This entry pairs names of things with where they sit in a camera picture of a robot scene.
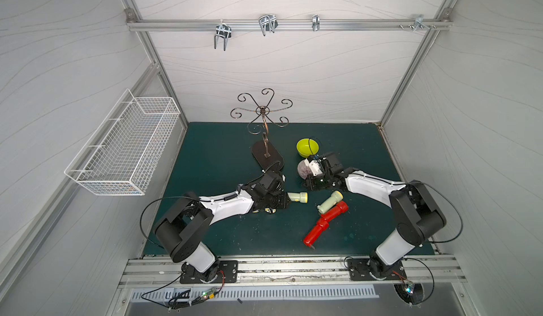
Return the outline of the pale green flashlight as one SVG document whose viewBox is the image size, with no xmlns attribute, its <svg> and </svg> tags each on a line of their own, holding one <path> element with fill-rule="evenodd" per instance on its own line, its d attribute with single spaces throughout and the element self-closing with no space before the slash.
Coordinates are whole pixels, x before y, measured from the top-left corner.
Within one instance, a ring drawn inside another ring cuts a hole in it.
<svg viewBox="0 0 543 316">
<path fill-rule="evenodd" d="M 308 193 L 306 192 L 288 192 L 287 195 L 292 202 L 300 202 L 303 204 L 308 202 Z"/>
<path fill-rule="evenodd" d="M 343 194 L 340 191 L 334 191 L 329 198 L 318 205 L 319 214 L 323 215 L 333 208 L 338 202 L 343 200 Z"/>
</svg>

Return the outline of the red flashlight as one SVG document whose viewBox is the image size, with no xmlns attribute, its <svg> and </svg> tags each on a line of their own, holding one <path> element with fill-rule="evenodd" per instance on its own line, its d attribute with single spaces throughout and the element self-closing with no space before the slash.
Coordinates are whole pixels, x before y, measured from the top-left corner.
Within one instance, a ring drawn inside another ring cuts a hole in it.
<svg viewBox="0 0 543 316">
<path fill-rule="evenodd" d="M 325 214 L 321 216 L 321 219 L 323 219 L 326 222 L 331 222 L 333 219 L 337 218 L 338 216 L 344 214 L 349 210 L 348 205 L 340 201 L 336 203 L 334 207 L 332 207 L 329 211 L 327 211 Z"/>
<path fill-rule="evenodd" d="M 314 248 L 315 241 L 326 231 L 329 227 L 329 222 L 323 218 L 320 218 L 313 229 L 304 238 L 303 243 L 309 248 Z"/>
</svg>

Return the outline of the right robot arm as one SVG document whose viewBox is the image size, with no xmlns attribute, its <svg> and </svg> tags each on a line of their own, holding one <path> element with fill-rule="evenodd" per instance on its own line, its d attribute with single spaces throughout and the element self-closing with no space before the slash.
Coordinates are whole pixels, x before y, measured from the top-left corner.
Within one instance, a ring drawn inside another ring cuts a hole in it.
<svg viewBox="0 0 543 316">
<path fill-rule="evenodd" d="M 357 168 L 345 168 L 335 153 L 302 160 L 298 174 L 308 190 L 338 189 L 369 197 L 391 208 L 395 229 L 374 249 L 366 264 L 376 280 L 384 280 L 405 255 L 447 224 L 445 214 L 425 184 L 418 180 L 395 182 Z"/>
</svg>

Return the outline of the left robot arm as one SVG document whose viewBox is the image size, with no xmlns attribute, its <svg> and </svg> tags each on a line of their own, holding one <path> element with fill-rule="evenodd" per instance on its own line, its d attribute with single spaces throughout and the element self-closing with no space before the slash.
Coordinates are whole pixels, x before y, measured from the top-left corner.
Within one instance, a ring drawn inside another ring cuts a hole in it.
<svg viewBox="0 0 543 316">
<path fill-rule="evenodd" d="M 201 282 L 212 282 L 219 274 L 220 261 L 204 244 L 209 227 L 224 219 L 259 211 L 286 209 L 291 200 L 284 189 L 285 177 L 267 170 L 236 190 L 214 197 L 189 192 L 177 198 L 156 222 L 153 234 L 175 263 Z"/>
</svg>

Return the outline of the pink patterned bowl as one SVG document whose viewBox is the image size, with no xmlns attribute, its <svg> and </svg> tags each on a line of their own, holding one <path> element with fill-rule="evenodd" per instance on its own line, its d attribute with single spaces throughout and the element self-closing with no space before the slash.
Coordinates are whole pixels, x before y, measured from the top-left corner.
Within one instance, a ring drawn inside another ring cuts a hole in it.
<svg viewBox="0 0 543 316">
<path fill-rule="evenodd" d="M 299 176 L 304 180 L 312 176 L 313 172 L 311 170 L 310 162 L 307 159 L 304 159 L 301 162 L 299 162 L 297 166 L 297 172 Z"/>
</svg>

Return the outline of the lime green bowl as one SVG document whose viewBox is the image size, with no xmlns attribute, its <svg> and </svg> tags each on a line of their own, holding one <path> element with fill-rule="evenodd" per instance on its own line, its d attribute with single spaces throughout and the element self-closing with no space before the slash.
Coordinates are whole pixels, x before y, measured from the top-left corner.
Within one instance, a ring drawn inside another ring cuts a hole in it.
<svg viewBox="0 0 543 316">
<path fill-rule="evenodd" d="M 296 143 L 296 150 L 298 154 L 306 159 L 309 156 L 315 156 L 319 150 L 319 143 L 313 138 L 301 139 Z"/>
</svg>

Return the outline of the small metal hook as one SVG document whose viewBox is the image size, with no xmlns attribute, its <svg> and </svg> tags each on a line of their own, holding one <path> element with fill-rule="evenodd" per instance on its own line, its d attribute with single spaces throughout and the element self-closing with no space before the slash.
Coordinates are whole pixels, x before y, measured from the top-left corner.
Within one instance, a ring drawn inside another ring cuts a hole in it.
<svg viewBox="0 0 543 316">
<path fill-rule="evenodd" d="M 312 30 L 313 32 L 320 30 L 320 16 L 318 14 L 315 14 L 312 17 Z"/>
</svg>

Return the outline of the metal double hook middle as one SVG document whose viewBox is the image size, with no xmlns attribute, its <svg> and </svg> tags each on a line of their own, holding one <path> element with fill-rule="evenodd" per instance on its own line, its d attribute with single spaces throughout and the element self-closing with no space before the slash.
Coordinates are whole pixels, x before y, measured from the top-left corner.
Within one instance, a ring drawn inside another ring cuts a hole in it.
<svg viewBox="0 0 543 316">
<path fill-rule="evenodd" d="M 277 17 L 274 14 L 261 16 L 258 23 L 263 36 L 266 36 L 268 32 L 275 33 L 278 26 Z"/>
</svg>

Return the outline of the metal double hook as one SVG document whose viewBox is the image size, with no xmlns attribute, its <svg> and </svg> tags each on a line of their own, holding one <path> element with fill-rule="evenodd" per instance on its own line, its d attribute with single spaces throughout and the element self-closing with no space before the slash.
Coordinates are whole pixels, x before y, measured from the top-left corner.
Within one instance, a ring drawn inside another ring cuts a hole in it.
<svg viewBox="0 0 543 316">
<path fill-rule="evenodd" d="M 223 51 L 226 51 L 228 41 L 232 36 L 232 28 L 224 23 L 219 24 L 216 27 L 216 33 L 214 35 L 214 48 L 217 49 L 219 42 L 223 43 Z"/>
<path fill-rule="evenodd" d="M 275 33 L 278 26 L 277 17 L 274 14 L 261 16 L 258 23 L 263 36 L 266 36 L 268 32 Z"/>
</svg>

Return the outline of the metal double hook left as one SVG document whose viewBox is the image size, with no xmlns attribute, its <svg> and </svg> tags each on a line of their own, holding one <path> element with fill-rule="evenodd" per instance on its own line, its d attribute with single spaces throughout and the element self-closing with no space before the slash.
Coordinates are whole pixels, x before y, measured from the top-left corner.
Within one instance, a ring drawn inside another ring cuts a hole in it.
<svg viewBox="0 0 543 316">
<path fill-rule="evenodd" d="M 226 51 L 228 41 L 232 36 L 232 28 L 224 23 L 219 24 L 216 27 L 216 33 L 214 35 L 214 48 L 217 49 L 219 42 L 223 43 L 223 51 Z"/>
</svg>

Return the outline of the metal hook right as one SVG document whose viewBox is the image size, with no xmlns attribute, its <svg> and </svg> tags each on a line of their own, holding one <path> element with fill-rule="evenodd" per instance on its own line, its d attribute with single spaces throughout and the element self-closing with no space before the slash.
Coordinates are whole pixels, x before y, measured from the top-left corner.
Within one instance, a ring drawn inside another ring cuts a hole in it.
<svg viewBox="0 0 543 316">
<path fill-rule="evenodd" d="M 427 24 L 424 20 L 424 17 L 422 15 L 417 16 L 414 21 L 407 25 L 399 25 L 399 28 L 403 31 L 409 30 L 411 32 L 415 31 L 432 31 L 436 29 L 436 26 L 433 24 Z"/>
</svg>

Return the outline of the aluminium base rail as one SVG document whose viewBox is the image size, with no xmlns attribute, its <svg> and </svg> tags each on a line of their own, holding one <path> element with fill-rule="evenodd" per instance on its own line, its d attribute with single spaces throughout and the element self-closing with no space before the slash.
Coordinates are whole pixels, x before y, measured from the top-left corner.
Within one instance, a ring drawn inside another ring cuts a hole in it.
<svg viewBox="0 0 543 316">
<path fill-rule="evenodd" d="M 227 265 L 217 274 L 213 285 L 226 277 L 228 286 L 305 286 L 376 283 L 366 269 L 366 256 L 308 257 L 224 257 Z M 453 255 L 422 255 L 403 259 L 381 283 L 399 283 L 406 278 L 415 283 L 465 283 L 458 261 Z M 181 264 L 164 256 L 131 259 L 127 262 L 120 288 L 156 288 L 173 282 L 175 286 L 206 286 L 192 278 Z"/>
</svg>

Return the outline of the aluminium top rail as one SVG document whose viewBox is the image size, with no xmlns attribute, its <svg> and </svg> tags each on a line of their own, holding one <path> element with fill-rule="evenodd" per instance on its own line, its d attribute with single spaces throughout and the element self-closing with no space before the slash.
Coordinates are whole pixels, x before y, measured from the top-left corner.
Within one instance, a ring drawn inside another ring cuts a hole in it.
<svg viewBox="0 0 543 316">
<path fill-rule="evenodd" d="M 433 31 L 446 31 L 453 26 L 451 21 L 424 19 L 433 24 Z M 407 26 L 414 19 L 323 19 L 320 18 L 319 31 L 403 31 L 399 25 Z M 313 32 L 312 19 L 277 19 L 276 32 Z M 215 32 L 216 27 L 224 23 L 232 28 L 233 33 L 260 31 L 257 19 L 233 20 L 141 20 L 128 23 L 133 32 Z"/>
</svg>

